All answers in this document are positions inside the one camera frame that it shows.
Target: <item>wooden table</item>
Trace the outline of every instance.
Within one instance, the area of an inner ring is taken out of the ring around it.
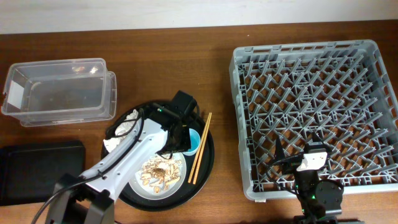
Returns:
[[[208,182],[191,201],[166,212],[143,212],[117,201],[116,219],[122,223],[278,223],[301,214],[297,199],[254,203],[243,195],[228,72],[233,50],[247,45],[355,39],[377,42],[396,88],[398,21],[0,35],[0,86],[13,63],[101,57],[117,77],[116,117],[134,105],[171,99],[177,90],[186,91],[205,113],[213,112],[210,129],[216,155]],[[112,123],[24,128],[16,119],[0,116],[0,146],[79,139],[86,147],[89,168],[100,160],[104,130]],[[396,223],[397,197],[398,192],[345,195],[340,218]],[[0,207],[0,222],[28,223],[40,206]]]

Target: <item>round black tray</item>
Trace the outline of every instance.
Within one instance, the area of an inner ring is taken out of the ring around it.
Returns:
[[[150,103],[158,103],[162,106],[167,107],[169,104],[169,101],[151,101],[151,102],[136,106],[134,108],[131,108],[129,111],[125,112],[122,116],[120,116],[120,118],[118,118],[118,120],[115,122],[115,124],[117,124],[117,125],[115,125],[115,127],[117,127],[118,124],[120,124],[122,121],[124,121],[128,114],[132,113],[134,110],[138,110],[141,107],[147,106]],[[196,117],[196,113],[193,112],[190,116],[190,119],[194,119],[195,117]],[[190,125],[189,128],[195,129],[199,133],[199,135],[202,135],[203,129],[205,128],[205,122],[201,118],[198,118],[196,120],[196,122],[194,122]],[[107,138],[109,138],[113,135],[113,133],[114,133],[114,128],[107,130],[105,135]],[[104,158],[106,155],[108,155],[108,152],[105,149],[105,146],[103,145],[102,152],[101,152],[101,158]],[[132,190],[130,185],[127,184],[124,187],[119,198],[123,202],[125,202],[126,204],[128,204],[134,208],[138,208],[140,210],[145,210],[145,211],[150,211],[150,212],[169,210],[169,209],[175,208],[179,205],[182,205],[183,203],[190,200],[193,196],[195,196],[201,190],[201,188],[204,186],[204,184],[206,183],[207,179],[209,178],[210,172],[213,168],[214,155],[215,155],[215,152],[214,152],[213,138],[209,131],[207,140],[206,140],[205,150],[203,151],[203,157],[201,160],[200,170],[198,173],[196,185],[188,184],[188,177],[191,172],[191,168],[192,168],[193,160],[195,159],[195,155],[184,156],[185,161],[187,163],[187,173],[185,175],[185,179],[183,180],[183,184],[173,195],[171,195],[165,199],[162,199],[162,200],[148,200],[148,199],[142,198],[141,196],[136,194]]]

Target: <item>white wall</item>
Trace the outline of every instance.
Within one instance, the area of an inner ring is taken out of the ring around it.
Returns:
[[[0,0],[0,34],[398,19],[398,0]]]

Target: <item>wooden chopstick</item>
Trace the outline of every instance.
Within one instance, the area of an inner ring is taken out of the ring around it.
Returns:
[[[205,150],[205,145],[206,145],[206,139],[207,139],[207,133],[209,132],[209,127],[210,127],[210,120],[211,120],[211,116],[208,119],[208,125],[207,125],[207,129],[205,130],[205,132],[203,133],[203,135],[205,136],[203,139],[203,144],[201,145],[201,151],[200,151],[200,155],[199,155],[199,160],[198,160],[198,164],[197,164],[197,171],[195,172],[195,177],[193,178],[193,184],[197,183],[197,178],[198,178],[198,173],[199,173],[199,168],[200,168],[200,163],[201,163],[201,157],[203,155],[203,151]]]
[[[199,152],[201,150],[201,145],[203,144],[203,139],[205,138],[205,131],[206,131],[206,129],[208,129],[208,126],[210,124],[210,118],[211,118],[211,113],[209,113],[209,115],[207,117],[205,128],[203,129],[203,133],[202,133],[201,138],[200,138],[200,145],[199,145],[199,148],[198,148],[197,153],[195,155],[195,160],[193,161],[193,164],[192,164],[191,173],[189,175],[188,183],[191,183],[191,180],[192,180],[192,177],[193,177],[193,173],[195,171],[195,166],[196,166],[196,164],[198,162]]]

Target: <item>light blue cup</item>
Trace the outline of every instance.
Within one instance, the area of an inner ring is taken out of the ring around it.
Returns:
[[[190,139],[191,139],[191,148],[187,152],[183,152],[182,153],[182,154],[184,154],[186,156],[195,155],[195,153],[197,153],[197,150],[198,150],[199,145],[200,145],[200,135],[198,134],[197,131],[195,131],[194,129],[190,128],[189,129],[189,136],[190,136]]]

